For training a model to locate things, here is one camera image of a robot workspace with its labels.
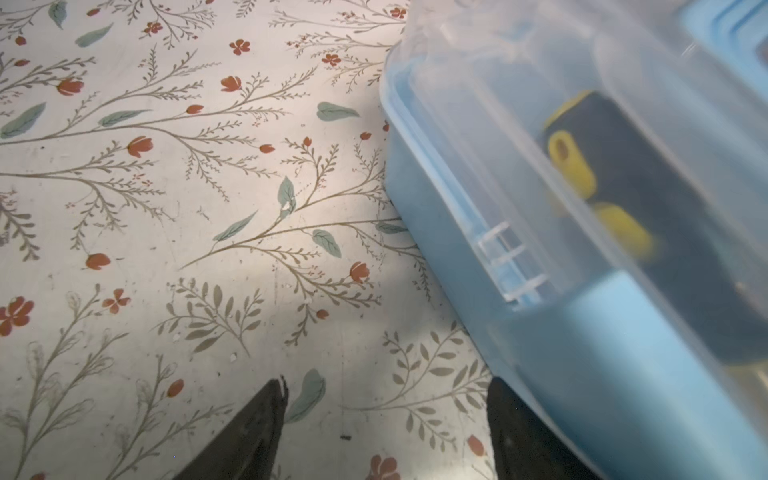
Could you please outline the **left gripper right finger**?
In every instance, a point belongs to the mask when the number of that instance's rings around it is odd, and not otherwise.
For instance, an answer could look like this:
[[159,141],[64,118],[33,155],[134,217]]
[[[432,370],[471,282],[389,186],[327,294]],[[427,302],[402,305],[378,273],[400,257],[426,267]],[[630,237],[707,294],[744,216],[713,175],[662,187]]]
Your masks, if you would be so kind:
[[491,380],[487,390],[487,420],[500,479],[597,477],[499,377]]

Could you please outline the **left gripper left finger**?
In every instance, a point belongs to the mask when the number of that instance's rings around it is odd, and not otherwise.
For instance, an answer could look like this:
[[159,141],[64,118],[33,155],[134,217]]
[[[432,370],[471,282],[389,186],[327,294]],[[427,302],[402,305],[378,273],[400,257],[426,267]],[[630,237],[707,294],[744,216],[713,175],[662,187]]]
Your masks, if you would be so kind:
[[174,479],[269,479],[288,400],[284,378],[268,381]]

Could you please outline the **black yellow screwdriver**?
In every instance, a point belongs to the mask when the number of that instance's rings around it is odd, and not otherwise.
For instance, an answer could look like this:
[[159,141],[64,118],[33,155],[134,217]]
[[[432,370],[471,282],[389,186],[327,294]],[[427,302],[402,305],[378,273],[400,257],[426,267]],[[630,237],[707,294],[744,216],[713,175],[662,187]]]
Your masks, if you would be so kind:
[[542,147],[601,225],[707,347],[767,358],[767,319],[706,238],[705,203],[610,98],[585,91],[546,121]]

